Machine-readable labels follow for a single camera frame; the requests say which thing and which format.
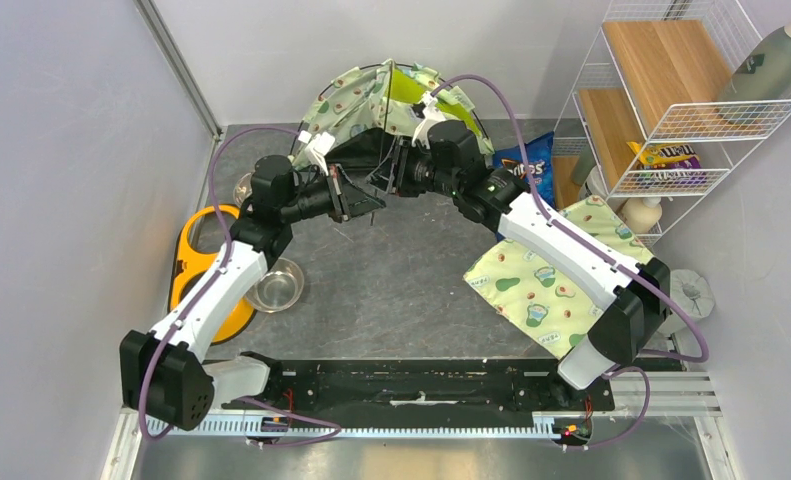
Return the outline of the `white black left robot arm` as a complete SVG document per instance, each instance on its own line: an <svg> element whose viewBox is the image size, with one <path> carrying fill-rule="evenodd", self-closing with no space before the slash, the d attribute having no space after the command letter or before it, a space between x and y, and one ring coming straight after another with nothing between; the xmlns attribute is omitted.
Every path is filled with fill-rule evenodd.
<svg viewBox="0 0 791 480"><path fill-rule="evenodd" d="M338 164L303 175L281 155L257 161L251 193L225 231L218 257L195 286L150 331L128 332L119 346L122 392L136 410L141 433L150 418L190 431L215 407L251 399L278 405L285 393L269 361L250 354L205 364L209 349L245 293L271 272L293 238L292 226L327 216L337 223L382 209L385 203L354 184Z"/></svg>

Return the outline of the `green avocado-print pet tent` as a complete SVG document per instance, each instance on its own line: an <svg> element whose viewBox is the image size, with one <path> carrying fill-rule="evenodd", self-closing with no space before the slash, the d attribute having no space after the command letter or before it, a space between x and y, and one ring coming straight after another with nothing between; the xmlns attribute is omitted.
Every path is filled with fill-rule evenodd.
<svg viewBox="0 0 791 480"><path fill-rule="evenodd" d="M378 162L381 126L386 103L384 91L389 65L394 63L386 147L400 137L411 140L420 122L419 109L425 93L443 83L439 72L419 64L392 59L380 64L354 67L333 79L302 118L299 128L312 134L328 132L336 144L326 156L329 164L341 165L349 174L365 175Z"/></svg>

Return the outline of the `long black tent pole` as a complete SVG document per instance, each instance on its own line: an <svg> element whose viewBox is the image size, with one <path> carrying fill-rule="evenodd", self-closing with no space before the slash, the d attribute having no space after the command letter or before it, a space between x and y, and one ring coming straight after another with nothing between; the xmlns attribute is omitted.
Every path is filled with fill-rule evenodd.
<svg viewBox="0 0 791 480"><path fill-rule="evenodd" d="M384 117L383 117L382 126L381 126L381 136L380 136L381 142L380 142L379 151L378 151L378 153L379 153L378 162L377 162L377 166L375 167L375 169L378 169L384 163L384 161L385 161L385 159L386 159L386 157L388 155L388 152L385 149L385 147L386 147L385 136L387 135L386 130L387 130L387 124L388 124L388 118L389 118L389 105L390 105L390 95L391 95L391 89L392 89L392 80L394 78L394 66L395 66L394 63L391 63L389 65L389 80L387 82L387 86L386 86L385 91L384 91L384 97L385 97L386 103L385 103L384 109L383 109Z"/></svg>

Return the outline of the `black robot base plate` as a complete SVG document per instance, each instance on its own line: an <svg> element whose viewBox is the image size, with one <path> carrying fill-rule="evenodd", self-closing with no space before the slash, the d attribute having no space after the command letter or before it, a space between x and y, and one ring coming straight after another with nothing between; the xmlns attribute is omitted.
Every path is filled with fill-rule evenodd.
<svg viewBox="0 0 791 480"><path fill-rule="evenodd" d="M576 391L563 383L556 365L539 358L281 360L256 398L309 415L339 404L381 404L419 394L436 401L491 399L510 406L504 394L521 388L527 409L568 411L582 407L597 383L605 381Z"/></svg>

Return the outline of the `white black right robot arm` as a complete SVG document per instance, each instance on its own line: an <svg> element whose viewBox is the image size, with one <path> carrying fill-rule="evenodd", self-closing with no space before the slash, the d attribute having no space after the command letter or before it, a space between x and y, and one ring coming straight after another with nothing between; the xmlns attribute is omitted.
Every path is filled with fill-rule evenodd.
<svg viewBox="0 0 791 480"><path fill-rule="evenodd" d="M548 382L559 408L583 402L588 387L610 368L630 366L672 313L670 270L662 261L642 263L617 253L547 206L523 179L489 167L462 122L443 121L424 139L400 137L392 147L368 175L372 186L400 197L451 198L465 218L534 251L601 309Z"/></svg>

